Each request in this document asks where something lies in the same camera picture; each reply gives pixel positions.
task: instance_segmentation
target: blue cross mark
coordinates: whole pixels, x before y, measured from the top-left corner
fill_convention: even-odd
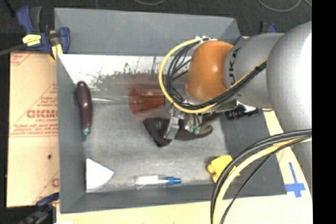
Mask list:
[[[306,188],[304,187],[303,183],[298,183],[298,181],[296,179],[296,175],[294,173],[294,168],[293,168],[293,165],[292,165],[291,162],[289,163],[289,168],[290,168],[290,171],[292,172],[292,176],[294,178],[294,183],[285,184],[286,191],[287,192],[290,192],[290,191],[294,192],[295,198],[302,197],[301,191],[305,190]]]

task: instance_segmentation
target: red cup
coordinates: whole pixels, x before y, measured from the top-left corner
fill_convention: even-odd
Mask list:
[[[150,109],[162,108],[165,97],[161,90],[154,88],[132,88],[129,95],[130,109],[133,114]]]

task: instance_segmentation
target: blue cap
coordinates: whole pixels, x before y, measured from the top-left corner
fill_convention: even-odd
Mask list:
[[[172,185],[175,185],[175,184],[180,184],[182,182],[180,178],[176,178],[176,177],[172,177],[172,176],[167,177],[166,180],[168,181],[167,182],[168,186],[172,186]]]

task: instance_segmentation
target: white triangle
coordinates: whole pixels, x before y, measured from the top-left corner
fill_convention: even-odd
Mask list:
[[[111,179],[114,172],[99,163],[86,159],[86,191],[94,191],[101,188]]]

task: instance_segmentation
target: yellow cable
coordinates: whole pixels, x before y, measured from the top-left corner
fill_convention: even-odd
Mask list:
[[[188,46],[192,43],[195,43],[195,42],[198,42],[202,39],[200,38],[196,38],[196,39],[192,39],[192,40],[189,40],[189,41],[186,41],[186,42],[183,42],[179,45],[177,45],[176,47],[174,47],[170,52],[168,52],[168,54],[163,58],[163,61],[160,65],[160,69],[159,69],[159,84],[160,84],[160,88],[164,94],[164,96],[176,107],[178,108],[179,110],[181,110],[182,112],[184,113],[189,113],[189,114],[199,114],[199,113],[203,113],[203,112],[206,112],[208,111],[209,109],[213,108],[215,105],[217,105],[218,103],[214,103],[214,104],[211,104],[211,105],[208,105],[208,106],[205,106],[204,108],[201,108],[201,109],[197,109],[197,110],[190,110],[190,109],[186,109],[186,108],[183,108],[181,107],[180,105],[176,104],[173,100],[173,98],[168,94],[166,88],[164,87],[164,84],[163,84],[163,69],[164,69],[164,66],[166,64],[166,62],[168,61],[169,57],[174,53],[176,52],[177,50],[185,47],[185,46]],[[267,59],[265,59],[264,61],[262,61],[261,63],[259,63],[257,65],[257,67],[261,66],[263,63],[265,63],[267,61]],[[236,84],[240,83],[243,79],[245,79],[252,71],[254,71],[254,69],[252,69],[249,73],[245,74],[243,77],[241,77],[236,83],[234,83],[233,85],[231,85],[230,88],[228,88],[227,90],[231,89],[232,87],[234,87]]]
[[[252,162],[256,161],[257,159],[264,157],[274,151],[276,151],[279,147],[290,144],[296,140],[299,140],[300,138],[296,138],[296,139],[291,139],[289,141],[286,142],[280,142],[277,143],[273,146],[270,146],[262,151],[259,151],[258,153],[252,155],[251,157],[247,158],[246,160],[244,160],[241,164],[239,164],[234,170],[232,170],[230,172],[230,174],[228,175],[227,179],[224,181],[221,189],[219,190],[217,199],[215,201],[215,208],[214,208],[214,219],[213,219],[213,224],[218,224],[220,222],[220,218],[219,216],[221,216],[221,214],[219,214],[217,211],[219,210],[219,208],[221,207],[220,204],[223,203],[223,197],[227,191],[227,189],[229,188],[231,182],[234,180],[234,178],[249,164],[251,164]]]

